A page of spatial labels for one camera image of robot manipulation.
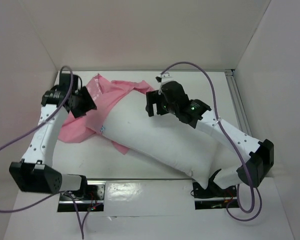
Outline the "pink satin pillowcase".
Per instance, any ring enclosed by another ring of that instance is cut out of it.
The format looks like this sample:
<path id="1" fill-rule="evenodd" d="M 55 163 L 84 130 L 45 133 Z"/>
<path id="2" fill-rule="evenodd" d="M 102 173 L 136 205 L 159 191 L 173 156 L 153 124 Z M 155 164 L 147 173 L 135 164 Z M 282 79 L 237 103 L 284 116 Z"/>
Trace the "pink satin pillowcase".
<path id="1" fill-rule="evenodd" d="M 89 110 L 85 116 L 79 118 L 75 118 L 72 113 L 69 113 L 58 134 L 58 140 L 68 144 L 81 143 L 96 134 L 110 140 L 114 148 L 123 155 L 129 150 L 148 155 L 143 149 L 136 148 L 130 143 L 123 143 L 115 140 L 112 136 L 106 136 L 105 121 L 115 105 L 132 91 L 145 95 L 154 88 L 144 80 L 141 82 L 108 81 L 99 73 L 88 82 L 86 88 L 97 109 Z"/>

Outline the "white pillow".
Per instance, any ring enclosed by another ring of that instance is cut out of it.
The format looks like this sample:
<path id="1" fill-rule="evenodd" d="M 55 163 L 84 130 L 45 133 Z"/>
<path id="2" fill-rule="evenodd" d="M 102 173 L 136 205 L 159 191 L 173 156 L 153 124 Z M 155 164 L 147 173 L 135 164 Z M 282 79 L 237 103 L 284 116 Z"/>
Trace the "white pillow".
<path id="1" fill-rule="evenodd" d="M 124 96 L 103 122 L 102 135 L 178 170 L 206 189 L 217 142 L 168 113 L 148 116 L 146 96 L 136 90 Z"/>

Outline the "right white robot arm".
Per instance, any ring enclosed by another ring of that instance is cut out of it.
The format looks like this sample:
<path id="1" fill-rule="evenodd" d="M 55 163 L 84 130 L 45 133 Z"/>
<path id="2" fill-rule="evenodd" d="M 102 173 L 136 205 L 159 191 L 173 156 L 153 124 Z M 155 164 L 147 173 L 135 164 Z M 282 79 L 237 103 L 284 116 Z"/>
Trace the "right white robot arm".
<path id="1" fill-rule="evenodd" d="M 218 117 L 209 105 L 189 99 L 176 81 L 163 83 L 146 93 L 145 110 L 149 117 L 171 113 L 195 130 L 208 134 L 239 156 L 241 165 L 217 170 L 209 179 L 208 190 L 220 196 L 225 189 L 246 184 L 258 188 L 274 165 L 274 144 L 258 140 Z"/>

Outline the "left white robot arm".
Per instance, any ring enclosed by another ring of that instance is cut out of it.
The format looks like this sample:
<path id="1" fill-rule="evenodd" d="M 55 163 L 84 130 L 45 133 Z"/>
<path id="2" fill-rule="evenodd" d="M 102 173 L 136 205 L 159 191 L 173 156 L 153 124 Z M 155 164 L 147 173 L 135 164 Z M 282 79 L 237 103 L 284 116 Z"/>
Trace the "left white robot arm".
<path id="1" fill-rule="evenodd" d="M 70 191 L 78 200 L 87 197 L 87 178 L 78 174 L 63 174 L 53 169 L 53 154 L 62 125 L 69 113 L 75 118 L 96 110 L 88 89 L 72 89 L 66 101 L 65 86 L 54 86 L 41 100 L 38 130 L 19 162 L 12 162 L 9 173 L 22 192 L 56 194 Z"/>

